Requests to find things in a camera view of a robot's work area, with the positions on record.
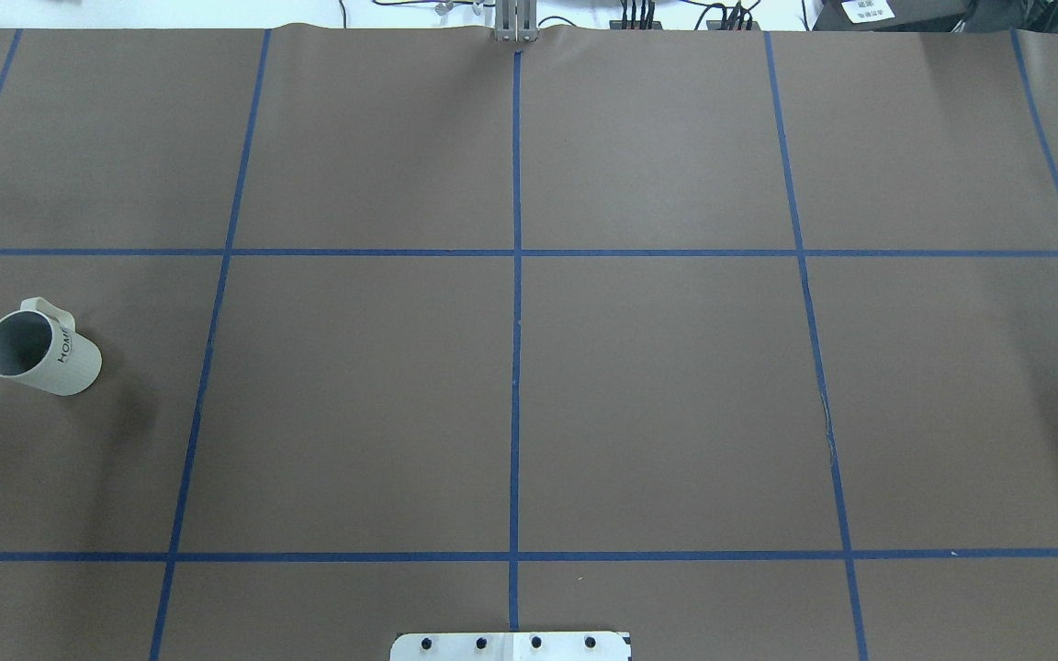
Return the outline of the black box with label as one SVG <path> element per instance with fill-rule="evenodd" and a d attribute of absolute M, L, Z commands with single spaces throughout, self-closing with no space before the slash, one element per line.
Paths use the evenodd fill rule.
<path fill-rule="evenodd" d="M 951 32 L 967 1 L 824 1 L 811 32 Z"/>

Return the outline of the aluminium frame post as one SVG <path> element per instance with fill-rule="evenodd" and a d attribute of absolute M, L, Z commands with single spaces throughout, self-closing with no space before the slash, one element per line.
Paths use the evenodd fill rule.
<path fill-rule="evenodd" d="M 496 0 L 494 5 L 494 39 L 504 43 L 537 41 L 540 27 L 536 0 Z"/>

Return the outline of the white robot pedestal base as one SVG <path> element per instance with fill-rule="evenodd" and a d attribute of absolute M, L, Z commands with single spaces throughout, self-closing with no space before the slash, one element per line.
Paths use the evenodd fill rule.
<path fill-rule="evenodd" d="M 630 634 L 613 631 L 403 634 L 390 660 L 631 660 Z"/>

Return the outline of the white mug with HOME text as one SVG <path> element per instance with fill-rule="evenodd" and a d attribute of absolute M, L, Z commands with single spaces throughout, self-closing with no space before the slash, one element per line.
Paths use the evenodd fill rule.
<path fill-rule="evenodd" d="M 73 315 L 43 297 L 26 298 L 0 319 L 0 379 L 68 397 L 93 385 L 103 363 Z"/>

